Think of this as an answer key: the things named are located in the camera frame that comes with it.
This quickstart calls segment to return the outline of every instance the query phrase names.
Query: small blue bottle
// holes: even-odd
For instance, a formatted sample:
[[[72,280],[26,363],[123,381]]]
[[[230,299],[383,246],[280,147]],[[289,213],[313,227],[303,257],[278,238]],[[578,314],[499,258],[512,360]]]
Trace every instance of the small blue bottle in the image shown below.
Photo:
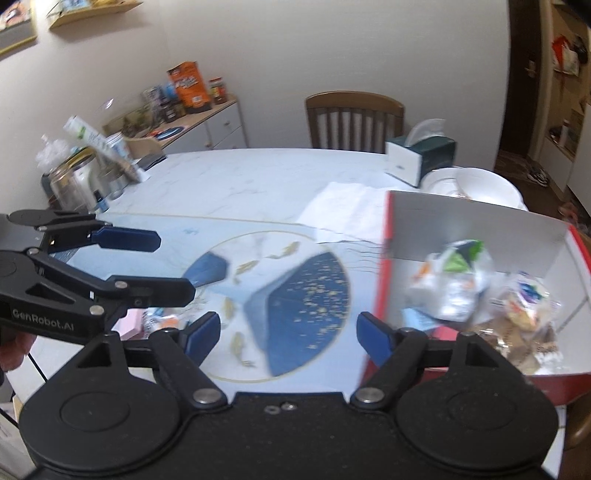
[[[109,204],[103,198],[98,190],[95,190],[96,208],[101,213],[105,213],[109,209]]]

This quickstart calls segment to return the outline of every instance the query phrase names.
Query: wooden chair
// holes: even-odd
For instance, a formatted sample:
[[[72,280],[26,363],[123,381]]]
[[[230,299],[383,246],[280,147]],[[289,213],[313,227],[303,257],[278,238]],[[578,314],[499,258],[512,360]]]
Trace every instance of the wooden chair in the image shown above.
[[[386,139],[402,135],[404,105],[377,93],[318,93],[306,109],[313,148],[385,153]]]

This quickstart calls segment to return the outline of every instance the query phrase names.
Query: box flap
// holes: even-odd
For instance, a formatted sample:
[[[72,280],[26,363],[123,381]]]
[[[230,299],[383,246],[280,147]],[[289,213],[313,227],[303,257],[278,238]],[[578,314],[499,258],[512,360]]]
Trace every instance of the box flap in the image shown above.
[[[394,258],[423,261],[450,242],[482,240],[501,272],[544,277],[563,245],[566,223],[508,207],[416,192],[392,192]]]

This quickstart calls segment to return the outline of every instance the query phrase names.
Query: picture frame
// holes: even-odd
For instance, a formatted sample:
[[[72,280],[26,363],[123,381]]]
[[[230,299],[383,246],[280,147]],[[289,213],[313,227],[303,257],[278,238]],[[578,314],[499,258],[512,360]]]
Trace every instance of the picture frame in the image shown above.
[[[37,39],[34,0],[16,0],[0,14],[0,56]]]

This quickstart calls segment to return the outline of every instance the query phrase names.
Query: doorway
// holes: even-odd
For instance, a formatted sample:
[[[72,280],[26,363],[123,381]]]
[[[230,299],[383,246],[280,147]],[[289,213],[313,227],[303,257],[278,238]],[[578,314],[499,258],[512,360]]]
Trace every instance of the doorway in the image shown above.
[[[509,0],[511,52],[500,149],[526,158],[540,89],[542,33],[539,0]]]

